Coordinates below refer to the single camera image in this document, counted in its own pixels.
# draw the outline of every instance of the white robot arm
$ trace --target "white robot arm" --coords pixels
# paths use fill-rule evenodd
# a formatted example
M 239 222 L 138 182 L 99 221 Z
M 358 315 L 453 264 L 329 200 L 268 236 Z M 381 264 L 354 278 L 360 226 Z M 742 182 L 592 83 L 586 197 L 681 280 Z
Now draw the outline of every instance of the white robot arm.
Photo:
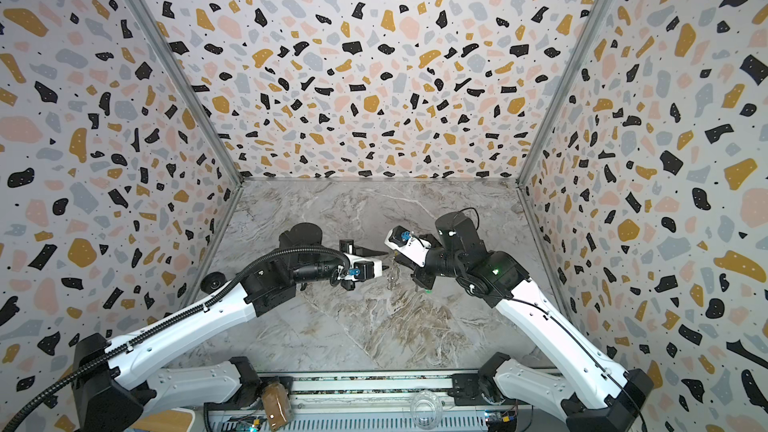
M 468 294 L 496 308 L 562 374 L 543 374 L 496 354 L 479 373 L 479 389 L 487 401 L 522 399 L 562 419 L 572 431 L 624 432 L 642 417 L 640 409 L 653 388 L 645 372 L 627 371 L 593 346 L 512 256 L 485 249 L 463 211 L 441 216 L 436 228 L 439 240 L 395 227 L 386 245 L 398 251 L 398 263 L 413 270 L 417 285 L 432 289 L 437 276 L 455 278 Z

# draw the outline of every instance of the clear plastic cup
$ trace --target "clear plastic cup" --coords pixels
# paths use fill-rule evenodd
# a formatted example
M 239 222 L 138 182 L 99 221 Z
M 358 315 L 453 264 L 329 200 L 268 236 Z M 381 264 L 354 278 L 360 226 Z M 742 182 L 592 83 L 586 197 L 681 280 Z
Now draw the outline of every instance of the clear plastic cup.
M 431 430 L 442 419 L 442 401 L 431 390 L 422 390 L 411 400 L 411 417 L 422 430 Z

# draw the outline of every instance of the black cable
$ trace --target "black cable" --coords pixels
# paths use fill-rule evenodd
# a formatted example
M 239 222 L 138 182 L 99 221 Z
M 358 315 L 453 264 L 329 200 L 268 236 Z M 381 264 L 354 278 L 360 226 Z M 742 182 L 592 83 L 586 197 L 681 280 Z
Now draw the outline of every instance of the black cable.
M 205 432 L 214 432 L 214 429 L 210 426 L 210 418 L 208 417 L 208 405 L 210 402 L 204 402 L 203 403 L 203 427 L 205 427 Z
M 91 360 L 90 362 L 81 365 L 80 367 L 78 367 L 77 370 L 72 372 L 70 375 L 62 377 L 61 379 L 53 382 L 53 384 L 49 385 L 45 390 L 43 390 L 43 392 L 41 392 L 40 394 L 37 394 L 32 400 L 27 402 L 27 404 L 23 408 L 21 408 L 20 411 L 17 412 L 16 415 L 13 416 L 13 418 L 11 418 L 8 421 L 8 423 L 3 428 L 3 432 L 14 432 L 18 428 L 18 426 L 22 424 L 24 419 L 26 419 L 27 416 L 29 416 L 34 411 L 34 409 L 40 407 L 40 405 L 43 404 L 48 398 L 50 398 L 53 394 L 60 391 L 67 385 L 74 382 L 75 379 L 91 373 L 91 371 L 93 371 L 97 367 L 103 364 L 106 364 L 112 358 L 122 354 L 123 352 L 128 351 L 129 348 L 132 348 L 133 346 L 146 341 L 148 338 L 152 337 L 153 335 L 156 335 L 158 332 L 161 332 L 167 329 L 171 325 L 181 322 L 186 318 L 191 317 L 192 315 L 195 315 L 198 312 L 202 312 L 210 308 L 212 305 L 216 304 L 218 301 L 224 298 L 225 295 L 230 293 L 232 289 L 234 289 L 239 283 L 241 283 L 245 279 L 245 277 L 255 273 L 261 264 L 264 264 L 265 262 L 271 262 L 278 257 L 282 257 L 283 255 L 292 255 L 292 254 L 332 255 L 342 260 L 342 266 L 345 268 L 345 270 L 350 270 L 350 259 L 343 252 L 337 251 L 332 248 L 323 247 L 321 245 L 297 245 L 295 247 L 280 248 L 277 250 L 273 250 L 272 252 L 269 252 L 267 254 L 264 254 L 258 259 L 254 260 L 251 264 L 248 264 L 247 266 L 245 266 L 245 268 L 242 271 L 238 272 L 231 281 L 229 281 L 224 287 L 222 287 L 221 290 L 219 290 L 216 293 L 216 295 L 214 295 L 212 298 L 208 299 L 204 303 L 196 305 L 192 308 L 188 308 L 187 310 L 184 310 L 178 313 L 178 315 L 172 315 L 168 317 L 168 320 L 158 322 L 157 325 L 155 325 L 154 327 L 150 328 L 145 332 L 142 332 L 141 334 L 132 338 L 125 344 L 122 344 L 110 350 L 109 352 L 104 353 L 104 355 L 101 355 L 101 357 L 95 360 Z
M 474 207 L 465 207 L 465 208 L 463 208 L 462 210 L 460 210 L 460 211 L 456 212 L 456 214 L 454 214 L 454 215 L 453 215 L 453 217 L 451 217 L 451 225 L 450 225 L 450 228 L 453 228 L 453 221 L 455 221 L 455 220 L 456 220 L 456 216 L 458 216 L 458 214 L 461 214 L 461 213 L 462 213 L 462 212 L 464 212 L 465 210 L 474 210 L 474 211 L 475 211 L 475 215 L 476 215 L 476 216 L 477 216 L 477 218 L 478 218 L 478 224 L 475 226 L 475 230 L 478 230 L 478 229 L 480 229 L 480 214 L 478 213 L 478 210 L 477 210 L 476 208 L 474 208 Z
M 520 425 L 520 414 L 518 414 L 518 425 Z M 520 430 L 520 432 L 525 432 L 528 430 L 529 427 L 531 427 L 531 424 L 533 423 L 533 406 L 531 406 L 531 419 L 528 421 L 528 425 L 525 426 L 523 430 Z

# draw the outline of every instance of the terrazzo pattern wall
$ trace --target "terrazzo pattern wall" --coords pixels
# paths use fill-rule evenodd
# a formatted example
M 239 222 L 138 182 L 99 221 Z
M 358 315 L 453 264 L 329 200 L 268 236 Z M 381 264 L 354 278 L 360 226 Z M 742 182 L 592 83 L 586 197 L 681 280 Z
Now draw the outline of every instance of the terrazzo pattern wall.
M 594 0 L 146 0 L 245 176 L 516 177 Z
M 649 430 L 763 432 L 768 0 L 615 0 L 523 184 Z
M 121 0 L 1 0 L 0 424 L 174 312 L 234 190 Z M 72 432 L 70 388 L 21 430 Z

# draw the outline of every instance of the gray marble surface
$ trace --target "gray marble surface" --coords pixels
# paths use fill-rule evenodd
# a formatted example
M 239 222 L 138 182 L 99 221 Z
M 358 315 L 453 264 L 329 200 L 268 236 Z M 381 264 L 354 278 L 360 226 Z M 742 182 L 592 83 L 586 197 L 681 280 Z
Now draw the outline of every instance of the gray marble surface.
M 552 296 L 512 182 L 247 182 L 211 271 L 231 278 L 299 222 L 321 226 L 329 247 L 353 238 L 357 245 L 385 250 L 392 227 L 434 234 L 437 217 L 468 206 L 479 211 L 486 247 L 511 254 Z M 391 255 L 385 264 L 392 265 Z M 496 351 L 533 367 L 552 366 L 512 322 L 453 279 L 438 278 L 427 293 L 414 285 L 410 273 L 401 266 L 392 290 L 386 277 L 353 292 L 312 283 L 293 300 L 217 335 L 173 366 L 244 355 L 262 371 L 478 368 Z

